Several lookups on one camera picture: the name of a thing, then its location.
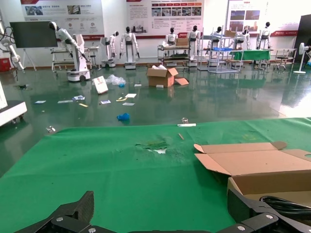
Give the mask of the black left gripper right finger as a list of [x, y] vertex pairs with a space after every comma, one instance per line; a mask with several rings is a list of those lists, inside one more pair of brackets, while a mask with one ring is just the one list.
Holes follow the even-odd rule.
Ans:
[[235, 188], [227, 191], [227, 209], [236, 224], [221, 233], [309, 233], [311, 227], [278, 213], [267, 203], [244, 197]]

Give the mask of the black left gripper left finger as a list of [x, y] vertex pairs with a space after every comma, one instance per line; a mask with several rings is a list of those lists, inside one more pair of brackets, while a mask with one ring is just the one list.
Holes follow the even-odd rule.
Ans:
[[76, 202], [60, 205], [46, 219], [18, 230], [19, 233], [108, 233], [109, 229], [91, 224], [94, 192], [86, 191]]

